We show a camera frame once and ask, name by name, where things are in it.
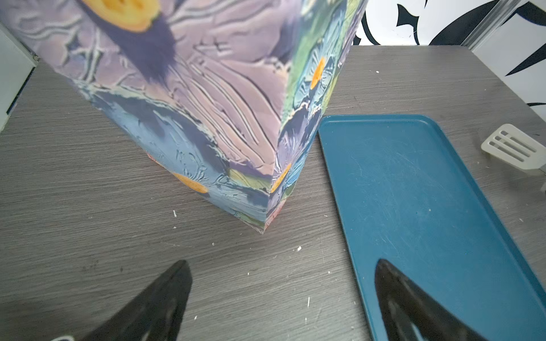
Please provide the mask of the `floral paper bag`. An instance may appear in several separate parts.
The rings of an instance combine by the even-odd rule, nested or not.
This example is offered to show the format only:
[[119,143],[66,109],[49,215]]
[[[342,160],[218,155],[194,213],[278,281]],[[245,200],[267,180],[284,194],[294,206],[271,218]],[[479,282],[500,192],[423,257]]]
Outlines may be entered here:
[[149,158],[264,232],[365,1],[3,1],[1,22]]

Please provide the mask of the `teal tray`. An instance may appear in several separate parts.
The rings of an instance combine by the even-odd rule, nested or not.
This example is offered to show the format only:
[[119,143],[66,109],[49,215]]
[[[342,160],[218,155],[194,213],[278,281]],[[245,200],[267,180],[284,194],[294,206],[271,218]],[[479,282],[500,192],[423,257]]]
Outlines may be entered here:
[[329,116],[318,134],[373,340],[379,259],[484,340],[545,339],[540,281],[436,122]]

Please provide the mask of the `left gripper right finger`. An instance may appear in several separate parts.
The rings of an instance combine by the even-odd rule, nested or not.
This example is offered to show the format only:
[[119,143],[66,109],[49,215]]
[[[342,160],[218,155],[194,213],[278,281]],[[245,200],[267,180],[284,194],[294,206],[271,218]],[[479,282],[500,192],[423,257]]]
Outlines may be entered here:
[[374,283],[389,340],[485,339],[388,260],[378,260]]

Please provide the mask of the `metal tongs white tips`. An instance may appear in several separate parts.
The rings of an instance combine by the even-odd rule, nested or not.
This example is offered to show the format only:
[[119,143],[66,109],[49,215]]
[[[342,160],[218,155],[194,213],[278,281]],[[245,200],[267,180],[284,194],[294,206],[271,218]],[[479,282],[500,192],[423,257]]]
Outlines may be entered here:
[[503,124],[481,150],[531,176],[545,176],[545,146],[512,124]]

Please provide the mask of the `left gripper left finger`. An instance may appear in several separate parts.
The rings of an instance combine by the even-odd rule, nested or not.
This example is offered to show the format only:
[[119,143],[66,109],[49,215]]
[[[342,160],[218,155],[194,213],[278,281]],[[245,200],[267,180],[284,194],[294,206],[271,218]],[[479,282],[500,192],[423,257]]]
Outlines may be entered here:
[[186,260],[170,266],[139,295],[84,340],[171,340],[178,338],[193,277]]

